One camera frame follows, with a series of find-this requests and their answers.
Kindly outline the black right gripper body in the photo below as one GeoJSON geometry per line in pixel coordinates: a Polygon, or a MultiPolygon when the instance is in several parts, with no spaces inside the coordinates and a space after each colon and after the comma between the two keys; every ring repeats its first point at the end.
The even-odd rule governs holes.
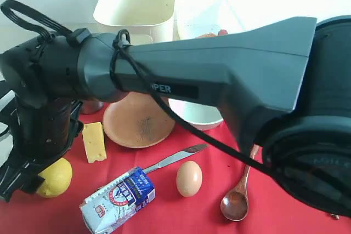
{"type": "Polygon", "coordinates": [[[79,100],[56,99],[38,109],[18,97],[10,110],[1,114],[8,126],[13,148],[1,165],[4,174],[19,174],[19,188],[29,178],[48,168],[71,148],[83,129],[79,115],[83,103],[79,100]]]}

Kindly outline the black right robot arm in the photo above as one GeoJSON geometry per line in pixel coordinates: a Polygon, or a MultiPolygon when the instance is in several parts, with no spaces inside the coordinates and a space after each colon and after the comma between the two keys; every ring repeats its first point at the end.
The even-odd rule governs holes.
{"type": "Polygon", "coordinates": [[[60,24],[11,20],[38,36],[1,55],[17,118],[1,167],[1,199],[34,192],[40,171],[77,135],[72,101],[116,102],[149,93],[216,107],[238,150],[186,129],[248,163],[316,209],[350,216],[350,17],[295,17],[215,38],[133,46],[126,30],[93,35],[60,24]]]}

